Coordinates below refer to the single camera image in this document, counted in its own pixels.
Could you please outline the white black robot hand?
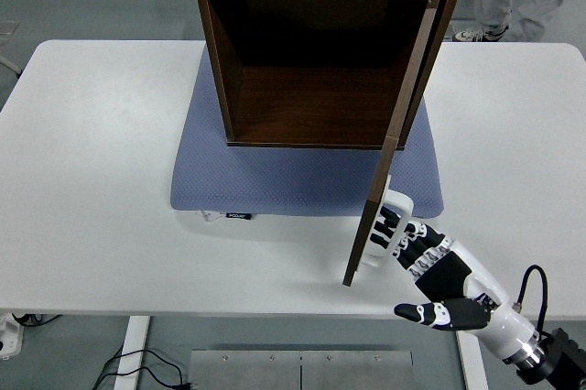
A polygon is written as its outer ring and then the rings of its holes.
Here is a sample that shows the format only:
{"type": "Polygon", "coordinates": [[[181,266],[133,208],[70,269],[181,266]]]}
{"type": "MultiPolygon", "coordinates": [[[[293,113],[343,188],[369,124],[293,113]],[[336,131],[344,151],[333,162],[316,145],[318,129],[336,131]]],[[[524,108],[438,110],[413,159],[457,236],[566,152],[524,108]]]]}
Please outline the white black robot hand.
{"type": "Polygon", "coordinates": [[[384,207],[370,240],[392,251],[428,301],[396,305],[398,317],[435,330],[470,333],[498,359],[521,370],[543,362],[534,325],[513,309],[508,294],[461,243],[418,221],[400,231],[399,220],[384,207]]]}

